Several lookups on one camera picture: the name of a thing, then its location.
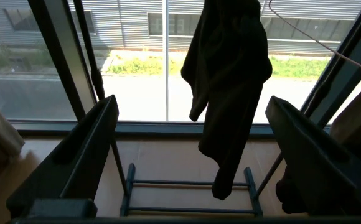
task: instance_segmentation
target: wooden floor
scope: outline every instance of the wooden floor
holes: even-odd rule
[[[60,139],[26,139],[21,156],[3,171],[0,170],[0,223],[9,219],[5,208],[7,197],[38,166],[38,164],[60,142]],[[217,173],[216,163],[197,150],[197,141],[146,141],[117,140],[125,175],[130,163],[136,166],[136,179],[213,181]],[[258,186],[279,154],[278,145],[273,141],[252,141],[246,145],[235,182],[244,182],[243,170],[251,167]],[[260,196],[264,216],[286,215],[281,209],[274,187],[284,172],[282,162]],[[112,153],[109,154],[95,204],[98,216],[117,217],[123,191]],[[211,190],[135,187],[131,206],[180,207],[180,208],[233,208],[251,209],[246,190],[233,190],[224,201],[212,197]],[[133,217],[157,214],[132,214]]]

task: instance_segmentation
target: clothesline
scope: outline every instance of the clothesline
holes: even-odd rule
[[[287,23],[288,25],[290,25],[291,27],[293,27],[294,29],[300,31],[301,33],[303,33],[304,35],[306,35],[307,37],[309,37],[310,39],[314,40],[316,43],[320,44],[321,46],[323,46],[324,48],[326,48],[327,50],[330,50],[331,52],[335,53],[337,56],[345,59],[346,61],[358,66],[361,68],[361,64],[358,62],[355,62],[354,60],[336,52],[335,50],[332,50],[330,47],[328,47],[327,45],[321,43],[320,41],[316,40],[315,38],[311,37],[310,35],[308,35],[307,33],[303,32],[302,30],[298,29],[297,27],[295,27],[294,25],[292,25],[291,23],[289,23],[286,19],[284,19],[282,16],[280,16],[274,9],[272,9],[271,7],[271,3],[273,0],[269,0],[269,9],[276,15],[278,16],[280,19],[282,19],[285,23]]]

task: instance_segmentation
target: asphalt road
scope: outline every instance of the asphalt road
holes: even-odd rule
[[[165,79],[155,76],[104,76],[106,95],[114,94],[123,121],[165,121]],[[315,81],[269,79],[261,94],[254,123],[267,123],[266,105],[275,95],[300,109]],[[361,83],[341,109],[361,91]],[[192,102],[190,86],[180,77],[169,79],[169,121],[188,122]],[[0,77],[0,110],[9,119],[75,120],[58,77]],[[204,121],[204,113],[199,121]]]

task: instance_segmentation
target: building window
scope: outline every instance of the building window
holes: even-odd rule
[[[39,31],[31,9],[4,9],[14,31]]]
[[[354,21],[330,19],[294,19],[289,23],[317,40],[343,41]],[[310,40],[280,18],[262,17],[261,22],[269,39]]]
[[[11,22],[14,31],[36,31],[39,32],[37,21],[31,9],[4,9],[9,21]],[[81,32],[80,24],[78,22],[77,13],[72,11],[72,16],[77,32]],[[95,33],[93,26],[92,12],[85,11],[85,19],[87,20],[89,33]]]
[[[149,13],[149,35],[162,35],[162,14]],[[169,35],[192,36],[199,23],[200,15],[169,14]]]

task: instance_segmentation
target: building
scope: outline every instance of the building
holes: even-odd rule
[[[270,52],[329,53],[276,17],[268,2],[260,0],[261,22]],[[74,10],[72,1],[69,5]],[[84,0],[83,5],[96,49],[161,48],[160,0]],[[188,49],[203,5],[204,0],[169,0],[171,50]],[[272,8],[296,27],[336,49],[360,12],[361,0],[273,0]],[[42,43],[27,0],[0,0],[0,44],[33,47]]]

